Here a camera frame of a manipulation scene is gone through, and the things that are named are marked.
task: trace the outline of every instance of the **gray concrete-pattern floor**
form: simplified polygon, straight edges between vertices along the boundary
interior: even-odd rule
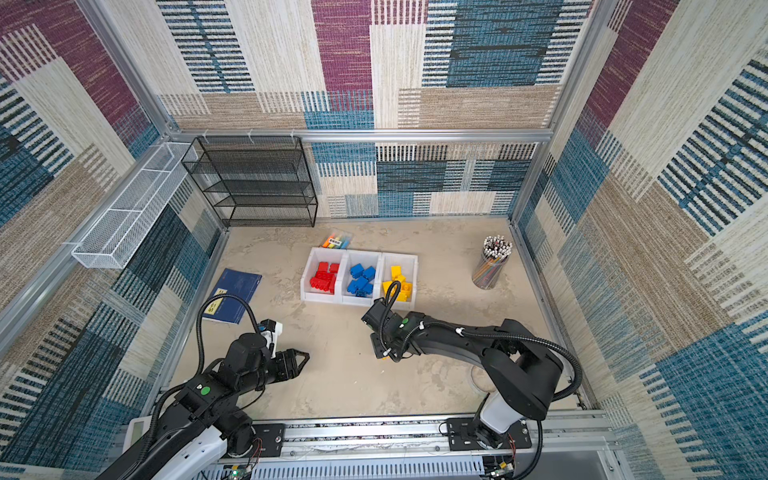
[[[493,290],[477,288],[470,278],[488,235],[510,237],[502,218],[441,218],[375,222],[318,223],[316,228],[238,227],[217,267],[263,276],[250,305],[257,321],[283,324],[278,349],[295,348],[312,356],[301,376],[267,386],[261,400],[247,409],[254,419],[300,419],[363,415],[417,415],[474,412],[483,395],[470,381],[470,365],[444,356],[414,356],[394,363],[377,359],[368,326],[360,317],[367,307],[303,303],[300,279],[311,247],[337,227],[353,233],[356,250],[419,256],[414,310],[436,319],[472,326],[516,319],[535,335],[551,338],[517,251],[513,251]],[[239,325],[204,321],[206,364],[224,356],[230,343],[250,331]],[[194,332],[184,347],[171,385],[189,379],[197,367]],[[485,373],[477,383],[488,384]],[[245,405],[255,393],[243,395]],[[553,405],[576,408],[574,396]]]

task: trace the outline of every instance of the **black wire shelf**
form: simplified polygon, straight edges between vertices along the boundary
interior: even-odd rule
[[[184,168],[224,225],[315,226],[317,195],[300,139],[198,137],[190,157],[197,160]]]

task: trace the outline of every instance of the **white wire basket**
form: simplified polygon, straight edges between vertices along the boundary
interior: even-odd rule
[[[197,156],[189,144],[167,142],[158,148],[72,256],[86,268],[125,268],[187,175],[181,164],[185,153]]]

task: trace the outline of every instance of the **book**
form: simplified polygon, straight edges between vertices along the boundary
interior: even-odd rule
[[[238,272],[225,268],[216,282],[214,289],[208,298],[219,293],[229,293],[245,300],[247,303],[253,298],[256,287],[261,282],[261,275],[257,273]],[[240,324],[245,314],[245,307],[235,299],[223,298],[212,302],[203,313],[203,318],[214,322]]]

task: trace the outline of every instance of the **carpet-textured wall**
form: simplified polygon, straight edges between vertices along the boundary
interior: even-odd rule
[[[104,0],[178,126],[212,129],[545,127],[591,3]]]
[[[507,214],[536,144],[314,143],[318,217]]]
[[[0,310],[157,138],[73,0],[0,0]]]
[[[638,480],[768,478],[768,3],[621,0],[525,207]]]
[[[0,363],[0,477],[96,476],[144,406],[219,236],[186,179],[125,269],[75,269]]]

